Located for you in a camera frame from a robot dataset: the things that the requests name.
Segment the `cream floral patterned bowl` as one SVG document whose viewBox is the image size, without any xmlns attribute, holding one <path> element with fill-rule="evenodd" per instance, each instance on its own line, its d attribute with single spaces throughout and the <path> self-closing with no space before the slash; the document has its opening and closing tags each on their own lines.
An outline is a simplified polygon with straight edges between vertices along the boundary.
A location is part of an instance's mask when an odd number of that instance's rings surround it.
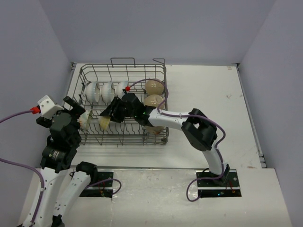
<svg viewBox="0 0 303 227">
<path fill-rule="evenodd" d="M 80 129 L 83 131 L 88 130 L 90 122 L 92 119 L 92 110 L 86 110 L 78 119 L 78 122 L 80 123 Z"/>
</svg>

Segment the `yellow green patterned bowl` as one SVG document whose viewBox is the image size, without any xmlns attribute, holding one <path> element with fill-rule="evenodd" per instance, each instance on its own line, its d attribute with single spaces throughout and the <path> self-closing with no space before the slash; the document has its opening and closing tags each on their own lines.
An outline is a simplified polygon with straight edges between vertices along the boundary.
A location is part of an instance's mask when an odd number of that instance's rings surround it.
<svg viewBox="0 0 303 227">
<path fill-rule="evenodd" d="M 110 123 L 110 116 L 100 116 L 98 118 L 98 123 L 100 125 L 100 128 L 106 131 Z"/>
</svg>

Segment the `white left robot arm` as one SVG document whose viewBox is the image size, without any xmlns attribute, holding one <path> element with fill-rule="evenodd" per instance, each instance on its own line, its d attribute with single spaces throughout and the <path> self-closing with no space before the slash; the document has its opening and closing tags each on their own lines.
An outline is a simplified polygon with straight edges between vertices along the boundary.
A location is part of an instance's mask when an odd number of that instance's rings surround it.
<svg viewBox="0 0 303 227">
<path fill-rule="evenodd" d="M 67 188 L 59 194 L 81 142 L 78 119 L 85 113 L 85 109 L 70 97 L 65 97 L 64 102 L 71 106 L 70 110 L 56 104 L 50 96 L 44 96 L 37 102 L 41 116 L 36 123 L 48 128 L 50 135 L 38 171 L 41 186 L 21 224 L 23 227 L 63 227 L 67 213 L 81 192 L 98 182 L 96 166 L 82 162 Z"/>
</svg>

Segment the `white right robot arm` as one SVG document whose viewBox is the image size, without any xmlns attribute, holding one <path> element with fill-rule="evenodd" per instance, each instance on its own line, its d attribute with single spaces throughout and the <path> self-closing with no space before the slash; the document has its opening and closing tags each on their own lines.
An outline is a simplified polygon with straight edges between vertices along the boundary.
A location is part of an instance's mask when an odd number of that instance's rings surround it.
<svg viewBox="0 0 303 227">
<path fill-rule="evenodd" d="M 184 133 L 190 145 L 201 151 L 208 163 L 210 176 L 205 180 L 221 186 L 228 181 L 230 167 L 224 162 L 218 144 L 225 138 L 217 139 L 219 125 L 207 118 L 199 109 L 177 113 L 161 110 L 154 106 L 144 105 L 134 93 L 126 93 L 121 98 L 114 97 L 109 106 L 101 112 L 101 117 L 122 123 L 125 118 L 133 118 L 142 126 L 168 127 Z"/>
</svg>

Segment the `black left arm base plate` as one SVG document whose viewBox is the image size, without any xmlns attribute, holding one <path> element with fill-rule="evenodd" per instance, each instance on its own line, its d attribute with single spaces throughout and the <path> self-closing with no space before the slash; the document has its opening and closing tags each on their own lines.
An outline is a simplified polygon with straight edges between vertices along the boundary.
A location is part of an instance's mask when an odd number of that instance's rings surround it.
<svg viewBox="0 0 303 227">
<path fill-rule="evenodd" d="M 114 172 L 112 171 L 109 172 L 98 171 L 96 180 L 90 182 L 90 184 L 94 184 L 99 181 L 113 177 L 114 177 Z M 83 192 L 80 194 L 80 197 L 112 198 L 112 194 L 113 194 L 113 182 L 107 181 L 107 182 L 96 184 L 90 188 L 84 189 Z"/>
</svg>

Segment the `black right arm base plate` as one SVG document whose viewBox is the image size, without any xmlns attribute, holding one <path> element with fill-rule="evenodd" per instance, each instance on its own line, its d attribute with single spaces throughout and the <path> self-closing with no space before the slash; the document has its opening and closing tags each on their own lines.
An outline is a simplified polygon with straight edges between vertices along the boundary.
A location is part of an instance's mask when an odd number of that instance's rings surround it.
<svg viewBox="0 0 303 227">
<path fill-rule="evenodd" d="M 199 198 L 241 197 L 241 188 L 236 170 L 231 170 L 224 183 L 214 180 L 197 180 Z"/>
</svg>

